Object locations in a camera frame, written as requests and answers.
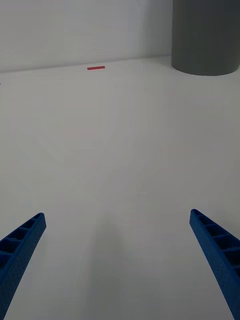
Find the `blue plastic arm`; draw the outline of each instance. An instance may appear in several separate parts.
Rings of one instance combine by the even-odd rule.
[[[8,311],[45,229],[45,216],[38,213],[0,241],[0,320]]]
[[[191,211],[190,226],[233,318],[240,320],[240,241],[196,209]]]

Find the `white surface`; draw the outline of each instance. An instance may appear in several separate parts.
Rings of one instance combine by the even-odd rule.
[[[230,320],[189,226],[240,237],[240,72],[170,58],[0,75],[0,237],[47,229],[5,320]]]
[[[171,52],[172,0],[1,0],[0,72]]]

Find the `white floor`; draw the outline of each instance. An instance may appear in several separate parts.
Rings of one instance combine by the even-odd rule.
[[[240,71],[105,67],[0,74],[0,238],[47,223],[5,320],[230,320],[189,216],[240,237]]]

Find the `white wall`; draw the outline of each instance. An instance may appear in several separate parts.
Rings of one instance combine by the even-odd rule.
[[[0,72],[171,52],[172,0],[1,0]]]

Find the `gray pillar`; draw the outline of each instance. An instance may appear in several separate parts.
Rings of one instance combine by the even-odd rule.
[[[240,64],[240,0],[173,0],[172,66],[218,76]]]

